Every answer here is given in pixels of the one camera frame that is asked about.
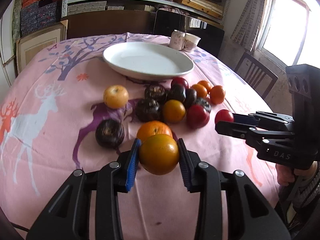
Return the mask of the right hand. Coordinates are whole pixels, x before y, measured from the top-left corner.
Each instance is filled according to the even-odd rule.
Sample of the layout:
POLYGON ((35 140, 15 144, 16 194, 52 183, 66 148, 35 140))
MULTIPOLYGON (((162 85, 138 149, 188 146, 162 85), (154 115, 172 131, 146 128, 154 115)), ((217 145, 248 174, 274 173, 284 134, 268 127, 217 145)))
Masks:
POLYGON ((303 180, 312 180, 316 174, 318 163, 314 161, 308 170, 292 170, 290 167, 276 164, 277 182, 281 186, 288 186, 293 183, 296 177, 302 177, 303 180))

